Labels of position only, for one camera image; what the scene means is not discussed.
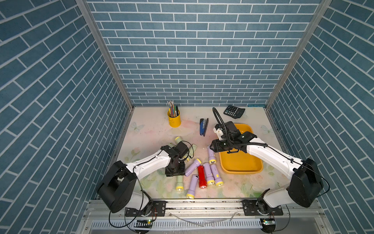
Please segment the yellow pen cup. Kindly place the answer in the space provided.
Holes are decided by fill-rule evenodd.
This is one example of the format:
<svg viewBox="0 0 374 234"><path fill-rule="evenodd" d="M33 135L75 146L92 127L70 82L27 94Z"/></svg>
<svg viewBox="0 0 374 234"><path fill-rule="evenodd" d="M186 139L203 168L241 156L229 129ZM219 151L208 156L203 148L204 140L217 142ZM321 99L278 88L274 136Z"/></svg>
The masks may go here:
<svg viewBox="0 0 374 234"><path fill-rule="evenodd" d="M178 114L176 117L172 117L170 115L170 111L168 111L168 121L169 125L172 128L177 128L181 125L181 117L180 117L180 111L178 111Z"/></svg>

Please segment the yellow plastic storage tray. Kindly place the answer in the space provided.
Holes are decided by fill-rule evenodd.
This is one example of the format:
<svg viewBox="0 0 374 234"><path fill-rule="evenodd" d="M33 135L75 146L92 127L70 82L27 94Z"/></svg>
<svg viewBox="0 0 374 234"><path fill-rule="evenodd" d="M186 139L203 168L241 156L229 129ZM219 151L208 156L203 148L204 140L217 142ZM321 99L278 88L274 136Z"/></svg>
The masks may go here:
<svg viewBox="0 0 374 234"><path fill-rule="evenodd" d="M264 168L261 159L242 151L233 154L220 152L219 156L221 167L227 174L250 175L260 173Z"/></svg>

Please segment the black calculator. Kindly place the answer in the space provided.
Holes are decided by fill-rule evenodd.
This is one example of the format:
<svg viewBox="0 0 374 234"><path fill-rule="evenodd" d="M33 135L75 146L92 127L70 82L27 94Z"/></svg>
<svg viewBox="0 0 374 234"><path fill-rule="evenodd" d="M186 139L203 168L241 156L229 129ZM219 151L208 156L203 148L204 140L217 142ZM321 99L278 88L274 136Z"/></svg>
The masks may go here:
<svg viewBox="0 0 374 234"><path fill-rule="evenodd" d="M245 112L244 108L239 108L239 107L229 105L225 109L224 115L227 115L227 116L229 116L233 119L240 119L242 117L242 115L244 114L244 112Z"/></svg>

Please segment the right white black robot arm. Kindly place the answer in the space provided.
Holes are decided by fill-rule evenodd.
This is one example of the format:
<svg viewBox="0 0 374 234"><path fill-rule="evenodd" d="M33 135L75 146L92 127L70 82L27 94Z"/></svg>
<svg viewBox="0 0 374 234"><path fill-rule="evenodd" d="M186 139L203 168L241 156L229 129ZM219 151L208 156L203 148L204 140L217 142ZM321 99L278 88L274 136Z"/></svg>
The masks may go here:
<svg viewBox="0 0 374 234"><path fill-rule="evenodd" d="M213 152L234 154L242 151L273 166L290 180L287 185L267 189L261 194L256 203L261 214L266 215L273 208L291 203L308 208L320 197L326 179L312 159L301 160L277 150L251 132L241 133L233 122L224 122L216 108L212 112L218 122L213 128L218 139L210 145Z"/></svg>

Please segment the purple flashlight bottom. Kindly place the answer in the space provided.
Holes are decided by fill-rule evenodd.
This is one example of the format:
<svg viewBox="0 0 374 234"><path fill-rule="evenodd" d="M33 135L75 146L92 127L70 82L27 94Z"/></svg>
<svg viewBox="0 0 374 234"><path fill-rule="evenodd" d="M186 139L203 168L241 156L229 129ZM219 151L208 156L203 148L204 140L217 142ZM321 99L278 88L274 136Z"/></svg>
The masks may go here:
<svg viewBox="0 0 374 234"><path fill-rule="evenodd" d="M195 199L195 190L196 190L196 187L197 187L198 180L199 180L198 175L193 175L192 176L190 186L189 186L189 189L188 189L187 194L186 194L186 197L188 199Z"/></svg>

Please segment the purple flashlight upper right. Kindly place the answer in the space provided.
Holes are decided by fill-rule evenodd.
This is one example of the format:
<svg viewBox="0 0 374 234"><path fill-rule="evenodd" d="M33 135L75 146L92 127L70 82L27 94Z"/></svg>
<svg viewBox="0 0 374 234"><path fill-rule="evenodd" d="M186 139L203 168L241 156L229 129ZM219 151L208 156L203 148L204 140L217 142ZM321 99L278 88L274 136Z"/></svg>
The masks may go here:
<svg viewBox="0 0 374 234"><path fill-rule="evenodd" d="M208 162L209 162L209 164L216 164L217 159L215 157L215 153L211 150L210 146L207 146L207 152L208 152Z"/></svg>

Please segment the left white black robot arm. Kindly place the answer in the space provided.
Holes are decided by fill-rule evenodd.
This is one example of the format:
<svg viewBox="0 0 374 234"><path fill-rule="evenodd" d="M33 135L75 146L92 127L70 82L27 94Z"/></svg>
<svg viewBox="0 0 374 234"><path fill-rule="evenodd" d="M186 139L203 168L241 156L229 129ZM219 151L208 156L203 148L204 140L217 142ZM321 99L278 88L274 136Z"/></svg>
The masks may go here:
<svg viewBox="0 0 374 234"><path fill-rule="evenodd" d="M140 179L164 168L167 177L183 176L186 166L183 156L188 154L186 141L175 146L162 146L154 154L131 163L115 162L100 183L96 192L107 205L111 213L117 213L124 208L136 209L146 215L151 211L153 200L141 190L134 190Z"/></svg>

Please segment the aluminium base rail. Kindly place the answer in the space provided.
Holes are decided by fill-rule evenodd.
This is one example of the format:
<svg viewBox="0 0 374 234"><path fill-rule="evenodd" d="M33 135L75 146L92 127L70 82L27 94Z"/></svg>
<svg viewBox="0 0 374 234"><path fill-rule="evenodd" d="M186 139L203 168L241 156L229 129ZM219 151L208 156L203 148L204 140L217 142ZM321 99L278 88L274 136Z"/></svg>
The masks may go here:
<svg viewBox="0 0 374 234"><path fill-rule="evenodd" d="M309 208L283 205L273 214L257 215L242 199L155 200L148 217L130 211L110 215L101 200L91 200L79 234L331 234L333 229L318 202Z"/></svg>

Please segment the green flashlight slanted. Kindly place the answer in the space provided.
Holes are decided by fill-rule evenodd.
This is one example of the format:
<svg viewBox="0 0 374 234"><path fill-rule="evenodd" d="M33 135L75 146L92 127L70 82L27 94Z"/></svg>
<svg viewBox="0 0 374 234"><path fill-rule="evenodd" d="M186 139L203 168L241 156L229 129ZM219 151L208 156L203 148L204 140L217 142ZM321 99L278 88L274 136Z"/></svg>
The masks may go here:
<svg viewBox="0 0 374 234"><path fill-rule="evenodd" d="M191 159L194 158L194 154L195 154L196 149L197 149L197 145L195 145L195 144L193 144L189 148L189 152L187 153L187 156L186 156L186 161L190 161Z"/></svg>

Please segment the blue black stapler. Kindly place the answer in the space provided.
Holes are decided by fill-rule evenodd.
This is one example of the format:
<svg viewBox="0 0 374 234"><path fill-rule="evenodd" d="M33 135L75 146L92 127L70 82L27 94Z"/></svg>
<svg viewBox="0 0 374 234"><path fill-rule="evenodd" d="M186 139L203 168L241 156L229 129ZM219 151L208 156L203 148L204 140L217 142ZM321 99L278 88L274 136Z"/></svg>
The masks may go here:
<svg viewBox="0 0 374 234"><path fill-rule="evenodd" d="M208 122L209 122L209 118L207 118L207 119L201 118L200 119L200 135L201 136L205 136L206 135L206 131L207 131L207 127L208 127Z"/></svg>

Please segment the purple flashlight slanted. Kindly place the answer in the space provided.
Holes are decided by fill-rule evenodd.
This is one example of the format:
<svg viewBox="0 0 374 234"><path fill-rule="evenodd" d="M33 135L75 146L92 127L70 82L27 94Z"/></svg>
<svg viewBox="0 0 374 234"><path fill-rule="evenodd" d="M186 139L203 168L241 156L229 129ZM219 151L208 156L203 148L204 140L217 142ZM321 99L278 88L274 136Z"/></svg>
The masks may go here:
<svg viewBox="0 0 374 234"><path fill-rule="evenodd" d="M185 170L185 176L190 176L200 165L201 161L199 159L195 159L193 163Z"/></svg>

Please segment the pens in cup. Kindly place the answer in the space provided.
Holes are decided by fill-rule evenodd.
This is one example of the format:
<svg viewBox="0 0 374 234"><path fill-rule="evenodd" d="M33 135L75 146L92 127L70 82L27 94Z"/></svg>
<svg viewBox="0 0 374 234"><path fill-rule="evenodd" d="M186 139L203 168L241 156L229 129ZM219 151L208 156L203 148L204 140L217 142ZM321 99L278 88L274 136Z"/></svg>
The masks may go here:
<svg viewBox="0 0 374 234"><path fill-rule="evenodd" d="M179 116L179 108L174 104L173 100L167 102L168 105L168 116L171 118L176 118Z"/></svg>

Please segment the red flashlight middle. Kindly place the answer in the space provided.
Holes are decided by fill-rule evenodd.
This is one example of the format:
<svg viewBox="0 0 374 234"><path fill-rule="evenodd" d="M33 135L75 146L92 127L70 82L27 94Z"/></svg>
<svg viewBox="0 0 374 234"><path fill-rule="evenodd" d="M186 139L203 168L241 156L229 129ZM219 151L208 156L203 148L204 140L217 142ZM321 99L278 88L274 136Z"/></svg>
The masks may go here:
<svg viewBox="0 0 374 234"><path fill-rule="evenodd" d="M199 187L201 189L204 189L207 187L204 166L200 165L197 169L198 169L198 176L199 176Z"/></svg>

